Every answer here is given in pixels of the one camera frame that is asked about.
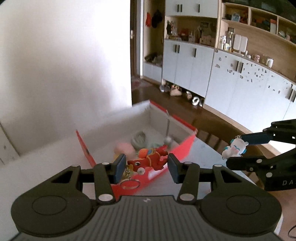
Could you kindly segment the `red cardboard box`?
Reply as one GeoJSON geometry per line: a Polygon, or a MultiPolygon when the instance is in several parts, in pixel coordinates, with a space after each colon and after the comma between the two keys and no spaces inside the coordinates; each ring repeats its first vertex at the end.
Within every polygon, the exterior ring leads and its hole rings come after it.
{"type": "MultiPolygon", "coordinates": [[[[89,134],[77,133],[77,138],[90,166],[113,163],[116,144],[131,143],[136,151],[146,148],[158,148],[167,145],[168,153],[173,153],[180,161],[186,160],[193,142],[196,140],[197,129],[191,124],[169,114],[162,106],[153,101],[144,101],[128,110],[108,116],[99,124],[98,129],[89,134]]],[[[125,171],[121,181],[126,178],[125,171]]],[[[116,199],[127,195],[173,195],[178,196],[180,185],[175,184],[169,175],[168,165],[160,171],[147,168],[142,176],[133,174],[140,180],[140,187],[123,190],[118,184],[112,184],[116,199]]]]}

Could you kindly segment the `pink door mat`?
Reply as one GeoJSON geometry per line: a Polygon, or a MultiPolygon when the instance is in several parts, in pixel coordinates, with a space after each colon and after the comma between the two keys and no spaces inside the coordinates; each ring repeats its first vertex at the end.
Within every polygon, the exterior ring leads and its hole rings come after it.
{"type": "Polygon", "coordinates": [[[140,88],[150,87],[150,86],[152,86],[152,84],[144,79],[140,79],[135,76],[133,76],[131,78],[132,91],[140,89],[140,88]]]}

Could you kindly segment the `white drawer sideboard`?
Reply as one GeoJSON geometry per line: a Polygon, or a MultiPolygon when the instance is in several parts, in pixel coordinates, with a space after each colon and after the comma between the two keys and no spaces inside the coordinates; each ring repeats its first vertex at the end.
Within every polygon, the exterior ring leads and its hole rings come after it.
{"type": "Polygon", "coordinates": [[[1,166],[4,166],[19,158],[19,154],[13,147],[8,135],[4,131],[3,126],[0,127],[0,159],[1,166]]]}

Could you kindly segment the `brown wooden chair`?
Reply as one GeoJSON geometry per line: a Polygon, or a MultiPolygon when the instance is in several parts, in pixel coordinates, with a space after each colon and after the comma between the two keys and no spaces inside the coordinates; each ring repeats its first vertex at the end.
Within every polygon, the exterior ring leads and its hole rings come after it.
{"type": "MultiPolygon", "coordinates": [[[[224,148],[228,145],[223,139],[215,136],[212,133],[206,132],[205,130],[199,129],[196,137],[203,141],[205,144],[214,149],[217,153],[222,154],[224,148]]],[[[247,152],[243,156],[262,156],[262,151],[256,146],[247,147],[247,152]]],[[[243,171],[243,173],[251,179],[258,187],[263,188],[262,181],[258,178],[258,176],[254,172],[243,171]]]]}

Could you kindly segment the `white shoe cabinet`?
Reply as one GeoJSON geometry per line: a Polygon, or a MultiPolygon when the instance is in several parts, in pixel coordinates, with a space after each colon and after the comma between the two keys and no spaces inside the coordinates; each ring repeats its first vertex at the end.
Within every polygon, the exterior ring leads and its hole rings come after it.
{"type": "Polygon", "coordinates": [[[295,118],[295,1],[145,1],[143,75],[257,132],[295,118]]]}

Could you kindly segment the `white bunny keychain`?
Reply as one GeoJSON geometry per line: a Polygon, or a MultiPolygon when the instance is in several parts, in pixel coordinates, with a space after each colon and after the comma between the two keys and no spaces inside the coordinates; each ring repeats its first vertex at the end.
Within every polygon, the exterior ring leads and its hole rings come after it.
{"type": "Polygon", "coordinates": [[[241,136],[237,136],[231,140],[230,145],[224,148],[222,152],[222,159],[227,160],[230,157],[241,157],[246,152],[246,148],[249,145],[244,141],[241,136]]]}

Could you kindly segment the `red dragon keychain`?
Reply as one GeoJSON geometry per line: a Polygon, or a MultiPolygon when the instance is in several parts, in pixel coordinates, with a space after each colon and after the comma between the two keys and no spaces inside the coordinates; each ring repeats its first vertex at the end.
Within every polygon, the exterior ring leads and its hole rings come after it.
{"type": "Polygon", "coordinates": [[[127,161],[126,178],[120,182],[120,187],[123,190],[137,189],[140,187],[140,180],[133,178],[133,174],[142,176],[147,168],[152,168],[154,171],[162,170],[167,163],[167,147],[167,145],[162,145],[158,148],[140,149],[137,159],[127,161]]]}

